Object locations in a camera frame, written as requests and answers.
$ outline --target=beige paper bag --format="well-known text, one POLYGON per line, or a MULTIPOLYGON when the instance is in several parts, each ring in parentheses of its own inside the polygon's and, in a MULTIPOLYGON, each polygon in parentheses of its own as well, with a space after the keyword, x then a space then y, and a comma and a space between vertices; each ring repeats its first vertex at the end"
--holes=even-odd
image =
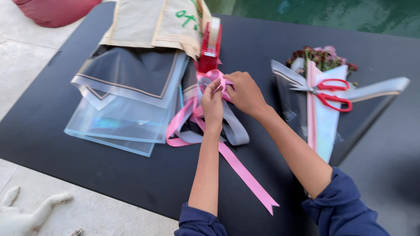
POLYGON ((204 0, 120 0, 100 41, 125 47, 173 47, 194 59, 211 14, 204 0))

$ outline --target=red tape dispenser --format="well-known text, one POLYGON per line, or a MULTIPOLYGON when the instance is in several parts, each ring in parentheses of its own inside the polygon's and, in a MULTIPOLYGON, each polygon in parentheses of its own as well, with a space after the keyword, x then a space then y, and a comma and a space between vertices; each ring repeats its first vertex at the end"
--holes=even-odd
POLYGON ((206 30, 203 35, 201 46, 201 57, 198 65, 198 72, 217 69, 220 64, 220 40, 222 37, 222 25, 220 18, 212 17, 211 22, 207 22, 206 30))

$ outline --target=red scissors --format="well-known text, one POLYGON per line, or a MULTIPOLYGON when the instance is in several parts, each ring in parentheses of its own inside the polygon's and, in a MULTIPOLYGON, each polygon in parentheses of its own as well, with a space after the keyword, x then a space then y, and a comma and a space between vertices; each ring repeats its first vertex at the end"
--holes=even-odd
POLYGON ((327 106, 329 108, 332 108, 334 110, 337 110, 337 111, 340 111, 340 112, 349 112, 353 109, 352 102, 350 102, 348 99, 339 98, 337 96, 331 96, 331 95, 316 91, 316 90, 331 90, 331 91, 348 90, 350 88, 350 85, 347 81, 345 81, 343 79, 324 79, 315 87, 308 87, 308 86, 303 86, 303 85, 298 85, 298 84, 290 84, 290 85, 296 87, 296 88, 291 88, 292 90, 308 91, 308 92, 311 92, 311 93, 315 94, 325 106, 327 106), (343 82, 345 84, 345 87, 344 86, 324 84, 325 82, 328 82, 328 81, 343 82), (336 107, 330 105, 327 101, 341 102, 341 103, 347 104, 347 108, 345 108, 345 109, 336 108, 336 107))

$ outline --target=white tile floor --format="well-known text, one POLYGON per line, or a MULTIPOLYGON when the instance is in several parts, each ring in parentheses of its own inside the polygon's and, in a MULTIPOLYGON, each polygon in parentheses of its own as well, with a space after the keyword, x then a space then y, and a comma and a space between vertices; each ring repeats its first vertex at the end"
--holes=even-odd
MULTIPOLYGON (((0 0, 0 120, 82 20, 44 28, 12 0, 0 0)), ((0 199, 16 185, 21 192, 14 205, 24 212, 33 212, 50 195, 74 196, 53 210, 39 236, 66 236, 79 228, 86 236, 163 236, 178 228, 175 220, 0 159, 0 199)))

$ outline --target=black table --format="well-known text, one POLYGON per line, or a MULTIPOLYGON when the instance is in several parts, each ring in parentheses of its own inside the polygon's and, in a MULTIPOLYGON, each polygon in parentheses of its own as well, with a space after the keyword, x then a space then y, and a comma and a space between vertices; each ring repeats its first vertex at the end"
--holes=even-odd
MULTIPOLYGON (((113 8, 113 2, 103 3, 89 13, 1 121, 1 158, 177 219, 181 204, 188 200, 200 145, 157 144, 147 158, 63 132, 81 99, 70 80, 111 25, 113 8)), ((362 199, 379 212, 379 222, 391 234, 415 235, 420 203, 416 71, 420 41, 217 17, 223 24, 220 70, 248 71, 277 111, 270 59, 284 62, 304 45, 334 45, 339 55, 360 66, 352 75, 360 86, 399 76, 412 80, 341 167, 354 178, 362 199)), ((257 121, 231 107, 251 137, 250 144, 236 147, 235 154, 281 206, 271 216, 220 156, 219 218, 228 234, 316 235, 317 227, 299 205, 305 198, 302 187, 274 142, 257 121)))

